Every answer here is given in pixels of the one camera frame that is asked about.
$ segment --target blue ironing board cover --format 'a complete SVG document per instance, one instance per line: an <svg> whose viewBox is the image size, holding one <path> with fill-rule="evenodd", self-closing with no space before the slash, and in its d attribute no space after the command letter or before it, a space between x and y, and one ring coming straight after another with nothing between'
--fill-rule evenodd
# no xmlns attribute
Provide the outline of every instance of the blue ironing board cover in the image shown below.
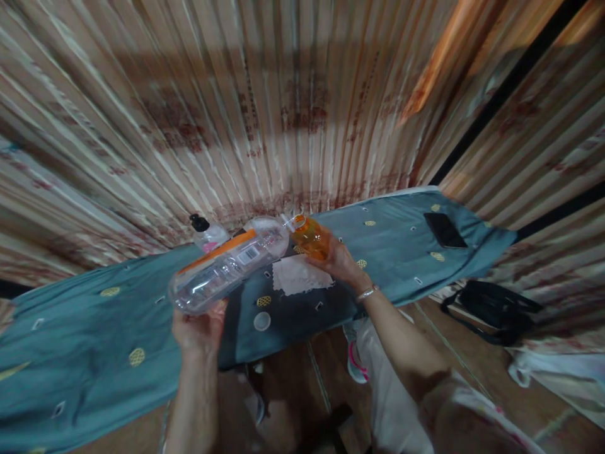
<svg viewBox="0 0 605 454"><path fill-rule="evenodd" d="M442 248L424 220L426 212L448 215L468 249ZM342 238L356 260L365 260L365 270L398 306L477 275L516 239L516 233L491 227L433 187L313 217ZM291 245L288 255L294 253ZM172 398L181 358L170 332L166 287L174 272L200 254L188 245L16 298L14 322L0 337L0 453L73 450ZM286 297L273 290L265 271L272 267L229 297L219 356L223 370L360 315L339 282ZM270 296L271 303L259 307L261 296ZM253 327L261 311L272 318L264 332Z"/></svg>

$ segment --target sleeve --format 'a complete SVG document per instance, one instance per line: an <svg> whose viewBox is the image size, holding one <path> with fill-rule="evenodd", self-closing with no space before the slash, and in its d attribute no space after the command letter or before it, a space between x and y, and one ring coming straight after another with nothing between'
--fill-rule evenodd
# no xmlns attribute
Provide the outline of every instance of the sleeve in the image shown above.
<svg viewBox="0 0 605 454"><path fill-rule="evenodd" d="M458 374L442 380L419 408L437 454L461 452L544 454L492 401Z"/></svg>

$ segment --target bracelet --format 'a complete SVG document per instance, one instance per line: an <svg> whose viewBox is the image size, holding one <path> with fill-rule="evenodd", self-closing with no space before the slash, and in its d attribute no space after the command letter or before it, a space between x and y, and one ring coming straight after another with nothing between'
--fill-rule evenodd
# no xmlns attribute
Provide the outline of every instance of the bracelet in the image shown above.
<svg viewBox="0 0 605 454"><path fill-rule="evenodd" d="M372 293L379 289L380 288L376 284L372 284L372 286L368 290L364 291L361 295L357 297L357 302L359 303L360 301L366 299L368 296L370 296Z"/></svg>

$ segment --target smartphone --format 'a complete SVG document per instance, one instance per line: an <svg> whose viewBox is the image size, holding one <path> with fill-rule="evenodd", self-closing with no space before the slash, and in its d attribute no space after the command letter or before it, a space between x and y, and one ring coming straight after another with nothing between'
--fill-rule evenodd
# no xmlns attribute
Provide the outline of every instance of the smartphone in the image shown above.
<svg viewBox="0 0 605 454"><path fill-rule="evenodd" d="M456 230L455 225L446 214L425 213L424 218L427 220L430 229L441 246L455 249L468 248L462 236Z"/></svg>

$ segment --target black pump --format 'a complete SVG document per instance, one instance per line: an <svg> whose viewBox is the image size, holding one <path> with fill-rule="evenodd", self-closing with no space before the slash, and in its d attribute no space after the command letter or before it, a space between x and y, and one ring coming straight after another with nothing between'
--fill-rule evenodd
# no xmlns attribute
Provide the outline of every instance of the black pump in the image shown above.
<svg viewBox="0 0 605 454"><path fill-rule="evenodd" d="M189 216L189 219L191 219L191 225L195 231L203 232L210 228L210 223L205 218L200 218L200 215L197 213Z"/></svg>

